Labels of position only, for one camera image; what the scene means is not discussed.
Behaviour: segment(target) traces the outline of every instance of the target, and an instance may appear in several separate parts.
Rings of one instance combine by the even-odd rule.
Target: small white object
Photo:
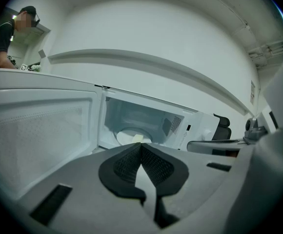
[[[205,129],[202,134],[202,140],[211,140],[213,137],[212,132],[208,129]]]
[[[125,128],[118,132],[117,140],[122,146],[139,142],[139,140],[141,143],[151,143],[151,136],[140,128]]]

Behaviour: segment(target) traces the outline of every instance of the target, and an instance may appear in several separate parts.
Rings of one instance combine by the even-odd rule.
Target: man
[[[35,27],[36,9],[33,6],[22,8],[19,14],[2,25],[0,25],[0,68],[16,69],[16,67],[7,58],[7,51],[10,39],[14,34],[14,30],[21,32],[26,28]]]

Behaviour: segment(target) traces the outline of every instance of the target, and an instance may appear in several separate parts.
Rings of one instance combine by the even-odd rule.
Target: black cap
[[[30,14],[32,16],[32,18],[34,19],[36,16],[36,8],[33,6],[26,6],[24,8],[22,8],[19,12],[19,14],[23,11],[26,11],[28,14]]]

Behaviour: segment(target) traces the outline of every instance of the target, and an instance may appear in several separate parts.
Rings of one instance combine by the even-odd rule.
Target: microwave
[[[69,161],[136,142],[187,151],[219,118],[84,81],[0,70],[0,188],[17,199]]]

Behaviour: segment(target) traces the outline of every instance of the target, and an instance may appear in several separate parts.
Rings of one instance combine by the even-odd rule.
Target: person
[[[0,68],[16,69],[7,57],[7,51],[14,31],[21,32],[26,28],[36,27],[36,9],[33,6],[22,8],[18,15],[0,25]]]

